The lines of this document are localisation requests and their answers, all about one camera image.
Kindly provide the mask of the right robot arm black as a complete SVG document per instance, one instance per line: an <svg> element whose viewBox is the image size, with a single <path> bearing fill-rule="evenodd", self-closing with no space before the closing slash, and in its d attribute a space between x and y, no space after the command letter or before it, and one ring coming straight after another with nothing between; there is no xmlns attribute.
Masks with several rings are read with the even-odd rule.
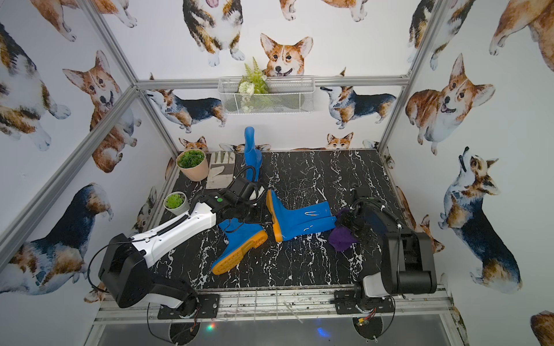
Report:
<svg viewBox="0 0 554 346"><path fill-rule="evenodd" d="M430 236L416 232L370 198L357 200L338 217L361 245L371 246L369 236L380 235L381 265L378 273L362 280L365 296L384 298L405 294L433 294L437 290L434 251Z"/></svg>

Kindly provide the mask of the purple cloth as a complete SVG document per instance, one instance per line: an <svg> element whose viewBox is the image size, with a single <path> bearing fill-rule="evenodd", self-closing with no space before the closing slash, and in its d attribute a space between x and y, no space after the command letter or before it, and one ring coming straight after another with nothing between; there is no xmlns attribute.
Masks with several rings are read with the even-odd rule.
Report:
<svg viewBox="0 0 554 346"><path fill-rule="evenodd" d="M336 252L344 252L359 242L353 235L353 221L349 208L342 208L336 215L335 228L331 231L328 241Z"/></svg>

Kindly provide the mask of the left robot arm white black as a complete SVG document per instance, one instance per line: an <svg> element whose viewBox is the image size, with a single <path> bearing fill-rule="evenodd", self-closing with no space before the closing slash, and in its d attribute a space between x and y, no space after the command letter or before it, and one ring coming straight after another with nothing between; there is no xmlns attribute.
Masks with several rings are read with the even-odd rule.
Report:
<svg viewBox="0 0 554 346"><path fill-rule="evenodd" d="M200 198L182 216L131 238L123 234L106 247L99 279L122 309L140 302L156 303L188 317L200 307L198 294L185 281L155 275L151 268L170 250L190 238L219 226L228 239L212 272L221 275L238 265L248 251L261 246L268 235L261 222L265 209L252 201L228 203L220 194Z"/></svg>

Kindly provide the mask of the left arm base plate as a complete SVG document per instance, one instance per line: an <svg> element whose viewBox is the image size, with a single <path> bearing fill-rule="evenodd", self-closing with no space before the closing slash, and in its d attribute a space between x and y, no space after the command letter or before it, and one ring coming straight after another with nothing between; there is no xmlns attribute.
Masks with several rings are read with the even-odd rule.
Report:
<svg viewBox="0 0 554 346"><path fill-rule="evenodd" d="M213 319L217 317L221 296L219 294L199 294L189 297L176 309L161 305L157 318L169 319Z"/></svg>

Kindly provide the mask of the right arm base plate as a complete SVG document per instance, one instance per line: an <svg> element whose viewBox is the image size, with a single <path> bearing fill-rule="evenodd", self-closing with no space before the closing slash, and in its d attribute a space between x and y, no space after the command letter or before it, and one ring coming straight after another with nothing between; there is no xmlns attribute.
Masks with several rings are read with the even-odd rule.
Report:
<svg viewBox="0 0 554 346"><path fill-rule="evenodd" d="M393 313L395 311L395 304L391 297L369 298L364 293L355 290L335 291L330 302L339 315L369 314L372 311Z"/></svg>

